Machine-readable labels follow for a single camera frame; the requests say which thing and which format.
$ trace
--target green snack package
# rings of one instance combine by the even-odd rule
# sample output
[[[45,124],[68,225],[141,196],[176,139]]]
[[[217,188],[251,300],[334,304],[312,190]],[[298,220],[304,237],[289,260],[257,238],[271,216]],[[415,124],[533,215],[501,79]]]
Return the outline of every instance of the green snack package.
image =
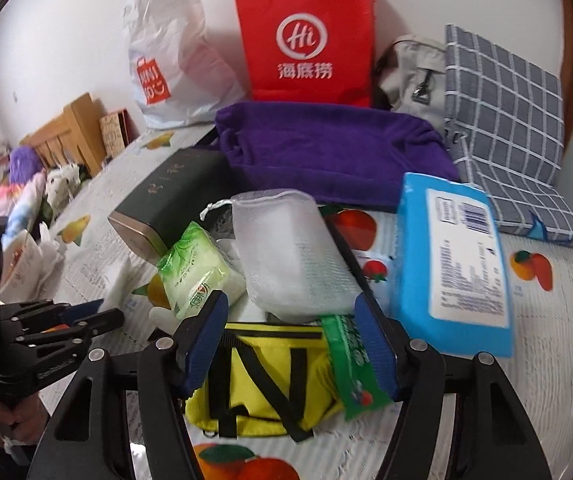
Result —
[[[243,275],[195,222],[159,261],[158,271],[173,314],[181,321],[197,316],[214,289],[224,292],[229,304],[246,291]]]
[[[377,385],[353,316],[322,316],[321,321],[346,420],[391,402]]]

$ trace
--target purple plush toy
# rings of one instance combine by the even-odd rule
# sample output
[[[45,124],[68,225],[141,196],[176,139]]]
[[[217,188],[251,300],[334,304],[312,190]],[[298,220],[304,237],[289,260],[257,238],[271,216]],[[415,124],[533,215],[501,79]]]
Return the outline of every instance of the purple plush toy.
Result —
[[[15,148],[10,152],[9,183],[26,184],[42,168],[42,161],[32,147]]]

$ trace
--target blue package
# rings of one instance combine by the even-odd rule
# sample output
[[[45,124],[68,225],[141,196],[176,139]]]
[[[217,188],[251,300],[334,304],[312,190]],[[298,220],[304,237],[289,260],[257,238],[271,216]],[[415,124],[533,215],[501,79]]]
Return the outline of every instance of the blue package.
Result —
[[[513,316],[489,199],[466,184],[404,175],[394,318],[440,352],[513,355]]]

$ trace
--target wooden headboard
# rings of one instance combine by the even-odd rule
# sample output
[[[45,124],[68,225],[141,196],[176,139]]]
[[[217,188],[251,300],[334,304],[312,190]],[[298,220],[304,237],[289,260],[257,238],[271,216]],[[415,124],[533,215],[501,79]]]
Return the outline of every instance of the wooden headboard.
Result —
[[[20,144],[33,147],[47,168],[74,162],[84,164],[90,175],[96,176],[106,157],[100,116],[98,105],[89,94],[84,94],[67,104],[61,115],[20,140]]]

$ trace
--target purple cloth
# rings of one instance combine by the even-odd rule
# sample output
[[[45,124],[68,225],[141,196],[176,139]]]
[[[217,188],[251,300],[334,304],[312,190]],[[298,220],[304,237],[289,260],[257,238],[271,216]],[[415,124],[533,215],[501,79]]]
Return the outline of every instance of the purple cloth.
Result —
[[[30,146],[19,146],[10,152],[9,183],[26,184],[44,166],[38,153]]]
[[[242,102],[218,111],[217,149],[250,189],[300,189],[318,202],[397,208],[407,171],[458,181],[426,121],[345,105]]]

